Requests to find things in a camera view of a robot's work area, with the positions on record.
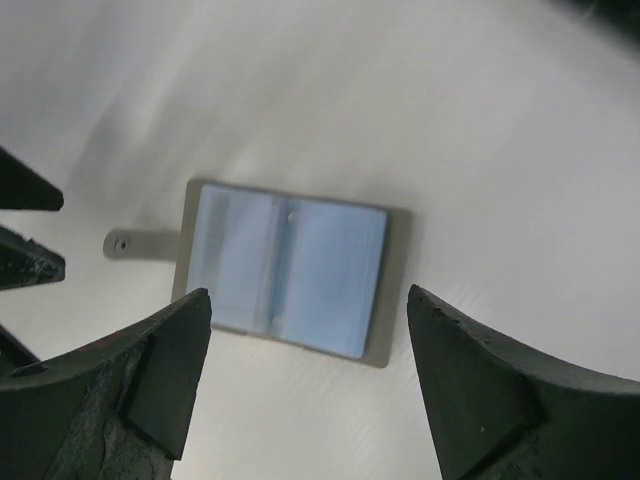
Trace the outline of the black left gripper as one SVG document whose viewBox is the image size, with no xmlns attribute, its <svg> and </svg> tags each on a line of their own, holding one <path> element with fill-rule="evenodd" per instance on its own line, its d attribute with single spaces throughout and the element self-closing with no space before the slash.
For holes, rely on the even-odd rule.
<svg viewBox="0 0 640 480">
<path fill-rule="evenodd" d="M 32 239 L 2 227 L 0 253 L 1 290 L 61 282 L 66 276 L 65 259 Z M 38 358 L 0 326 L 0 374 L 37 363 Z"/>
</svg>

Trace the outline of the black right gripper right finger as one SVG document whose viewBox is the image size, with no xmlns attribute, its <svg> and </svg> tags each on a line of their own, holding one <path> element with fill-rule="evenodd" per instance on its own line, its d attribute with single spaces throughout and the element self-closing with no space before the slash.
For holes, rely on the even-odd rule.
<svg viewBox="0 0 640 480">
<path fill-rule="evenodd" d="M 545 354 L 417 285 L 407 316 L 443 478 L 638 478 L 638 382 Z"/>
</svg>

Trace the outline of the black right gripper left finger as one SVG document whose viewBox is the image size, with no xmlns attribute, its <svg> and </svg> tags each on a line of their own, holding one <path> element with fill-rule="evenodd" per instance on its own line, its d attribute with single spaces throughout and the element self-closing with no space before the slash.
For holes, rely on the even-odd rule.
<svg viewBox="0 0 640 480">
<path fill-rule="evenodd" d="M 168 479 L 211 335 L 199 288 L 150 317 L 1 378 L 4 479 Z"/>
</svg>

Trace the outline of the grey card holder wallet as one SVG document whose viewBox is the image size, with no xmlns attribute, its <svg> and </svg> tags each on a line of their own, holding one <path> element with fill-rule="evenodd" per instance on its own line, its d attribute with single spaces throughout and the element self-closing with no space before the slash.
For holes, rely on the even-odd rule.
<svg viewBox="0 0 640 480">
<path fill-rule="evenodd" d="M 209 292 L 214 329 L 385 367 L 412 213 L 191 179 L 176 230 L 118 227 L 110 260 L 174 265 L 172 295 Z"/>
</svg>

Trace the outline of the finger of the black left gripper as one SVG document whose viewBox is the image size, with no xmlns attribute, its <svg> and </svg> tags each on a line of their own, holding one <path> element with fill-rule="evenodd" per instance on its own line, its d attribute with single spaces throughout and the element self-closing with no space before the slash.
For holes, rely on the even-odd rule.
<svg viewBox="0 0 640 480">
<path fill-rule="evenodd" d="M 63 205 L 64 196 L 57 187 L 1 148 L 2 210 L 59 211 Z"/>
</svg>

